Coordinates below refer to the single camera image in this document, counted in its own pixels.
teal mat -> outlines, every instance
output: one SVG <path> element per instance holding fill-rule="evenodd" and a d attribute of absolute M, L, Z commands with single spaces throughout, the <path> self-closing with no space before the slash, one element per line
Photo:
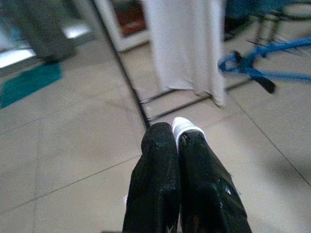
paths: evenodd
<path fill-rule="evenodd" d="M 16 78 L 4 83 L 0 96 L 1 108 L 50 85 L 61 77 L 59 64 L 42 65 L 19 74 Z"/>

